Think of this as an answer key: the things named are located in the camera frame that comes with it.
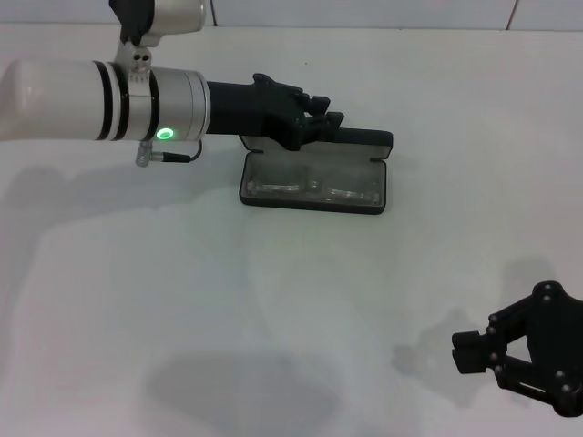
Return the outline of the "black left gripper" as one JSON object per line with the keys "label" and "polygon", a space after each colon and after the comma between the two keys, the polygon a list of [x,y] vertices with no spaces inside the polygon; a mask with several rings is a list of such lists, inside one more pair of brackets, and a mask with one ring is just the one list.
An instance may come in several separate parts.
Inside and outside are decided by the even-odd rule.
{"label": "black left gripper", "polygon": [[342,112],[328,112],[329,98],[303,93],[255,74],[248,85],[209,82],[211,135],[266,137],[290,151],[303,142],[333,138],[344,119]]}

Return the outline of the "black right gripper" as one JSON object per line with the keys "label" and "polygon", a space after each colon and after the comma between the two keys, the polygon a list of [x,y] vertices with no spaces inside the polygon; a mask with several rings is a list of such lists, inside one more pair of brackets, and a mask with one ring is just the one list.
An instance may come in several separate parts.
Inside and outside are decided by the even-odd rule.
{"label": "black right gripper", "polygon": [[491,370],[497,386],[551,405],[567,418],[582,415],[582,301],[569,296],[556,281],[534,286],[531,295],[492,313],[484,333],[453,335],[456,350],[502,353],[525,343],[530,362],[489,354],[455,353],[461,374]]}

